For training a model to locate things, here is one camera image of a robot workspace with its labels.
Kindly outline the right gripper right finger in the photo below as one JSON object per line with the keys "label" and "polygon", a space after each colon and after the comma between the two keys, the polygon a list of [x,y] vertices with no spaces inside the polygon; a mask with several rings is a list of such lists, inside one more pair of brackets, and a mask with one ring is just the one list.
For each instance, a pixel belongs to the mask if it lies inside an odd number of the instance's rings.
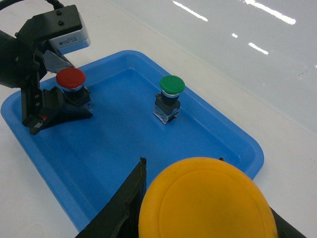
{"label": "right gripper right finger", "polygon": [[255,183],[243,172],[219,158],[222,195],[221,218],[233,238],[303,238],[304,235],[275,212]]}

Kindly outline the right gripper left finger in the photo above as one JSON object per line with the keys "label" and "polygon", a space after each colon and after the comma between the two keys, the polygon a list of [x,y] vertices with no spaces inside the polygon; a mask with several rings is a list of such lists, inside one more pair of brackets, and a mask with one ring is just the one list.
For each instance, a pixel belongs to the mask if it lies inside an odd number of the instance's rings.
{"label": "right gripper left finger", "polygon": [[147,160],[140,158],[123,184],[78,238],[137,238],[139,213],[147,190]]}

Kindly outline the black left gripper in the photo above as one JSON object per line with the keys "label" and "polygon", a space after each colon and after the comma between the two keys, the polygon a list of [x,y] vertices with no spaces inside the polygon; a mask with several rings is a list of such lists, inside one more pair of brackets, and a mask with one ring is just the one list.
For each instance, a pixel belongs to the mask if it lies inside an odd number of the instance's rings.
{"label": "black left gripper", "polygon": [[77,107],[65,98],[58,87],[40,89],[40,81],[48,72],[58,73],[74,65],[63,55],[43,51],[38,47],[19,53],[14,65],[16,86],[21,89],[22,124],[29,127],[31,135],[41,130],[80,119],[89,119],[92,113]]}

